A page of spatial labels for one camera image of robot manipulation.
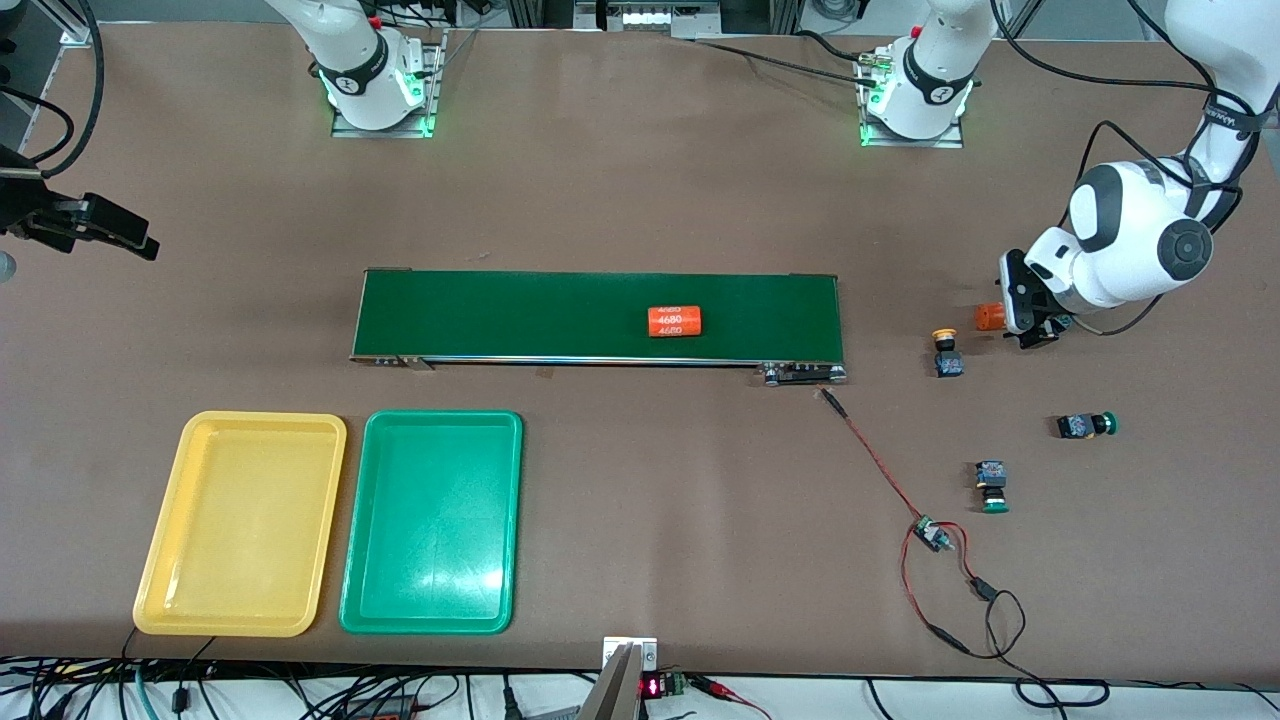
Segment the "metal frame with lights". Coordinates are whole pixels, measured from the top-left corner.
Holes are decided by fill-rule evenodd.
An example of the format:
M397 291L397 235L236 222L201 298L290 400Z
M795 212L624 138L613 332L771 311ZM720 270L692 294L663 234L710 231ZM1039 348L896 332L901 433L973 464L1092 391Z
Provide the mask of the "metal frame with lights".
M673 38L721 35L719 0L573 0L571 29L648 32Z

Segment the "green plastic tray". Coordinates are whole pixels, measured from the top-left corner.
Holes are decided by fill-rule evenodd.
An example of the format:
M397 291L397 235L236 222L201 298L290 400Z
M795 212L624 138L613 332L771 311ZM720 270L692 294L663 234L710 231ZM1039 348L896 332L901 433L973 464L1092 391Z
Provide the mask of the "green plastic tray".
M494 635L513 616L524 420L384 409L365 427L338 612L353 635Z

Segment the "red clip lead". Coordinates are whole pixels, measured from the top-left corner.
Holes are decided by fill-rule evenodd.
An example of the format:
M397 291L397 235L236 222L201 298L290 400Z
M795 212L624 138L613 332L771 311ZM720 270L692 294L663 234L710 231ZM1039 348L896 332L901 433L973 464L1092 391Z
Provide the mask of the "red clip lead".
M694 689L701 692L703 694L708 694L709 697L712 697L714 700L718 700L718 701L722 701L722 702L726 702L726 703L737 705L737 706L741 706L741 707L750 708L750 710L760 714L764 717L764 720L774 720L771 716L771 714L768 711L765 711L763 707L760 707L759 705L753 703L749 700L745 700L742 696L740 696L735 691L730 689L727 685L724 685L724 684L722 684L719 682L712 680L709 676L698 675L698 674L687 674L686 675L686 680L690 684L690 687L692 687Z

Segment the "yellow plastic tray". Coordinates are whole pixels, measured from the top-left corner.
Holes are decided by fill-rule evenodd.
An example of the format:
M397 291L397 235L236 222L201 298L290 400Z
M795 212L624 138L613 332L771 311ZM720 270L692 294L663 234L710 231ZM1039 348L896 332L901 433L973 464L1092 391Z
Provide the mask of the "yellow plastic tray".
M150 635L291 638L317 612L347 428L205 411L175 451L132 609Z

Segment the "aluminium extrusion post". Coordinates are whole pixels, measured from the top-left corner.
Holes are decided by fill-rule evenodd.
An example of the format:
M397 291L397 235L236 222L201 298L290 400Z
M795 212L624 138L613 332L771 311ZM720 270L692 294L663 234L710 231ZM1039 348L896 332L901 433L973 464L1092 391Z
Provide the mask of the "aluminium extrusion post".
M87 0L29 0L59 29L60 45L88 47L93 44L95 20Z

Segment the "aluminium arm base plate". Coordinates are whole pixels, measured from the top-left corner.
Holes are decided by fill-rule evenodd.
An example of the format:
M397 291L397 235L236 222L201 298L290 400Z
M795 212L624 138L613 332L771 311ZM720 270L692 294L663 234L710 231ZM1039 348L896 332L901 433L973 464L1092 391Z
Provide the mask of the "aluminium arm base plate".
M334 95L332 136L335 138L430 138L436 124L438 105L447 64L449 33L438 44L381 28L388 44L385 68L366 86L361 96Z
M858 90L861 146L960 149L961 118L974 81L937 88L934 95L945 102L919 109L908 102L918 88L897 77L893 63L899 59L891 46L883 46L859 54L852 63L855 77L868 82Z

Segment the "green belt conveyor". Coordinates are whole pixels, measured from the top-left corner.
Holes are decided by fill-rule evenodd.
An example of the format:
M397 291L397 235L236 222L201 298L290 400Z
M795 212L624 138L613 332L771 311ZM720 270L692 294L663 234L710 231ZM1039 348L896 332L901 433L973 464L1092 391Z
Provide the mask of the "green belt conveyor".
M646 310L701 309L696 337L650 338ZM813 274L365 272L349 357L753 369L768 386L847 378L838 282Z

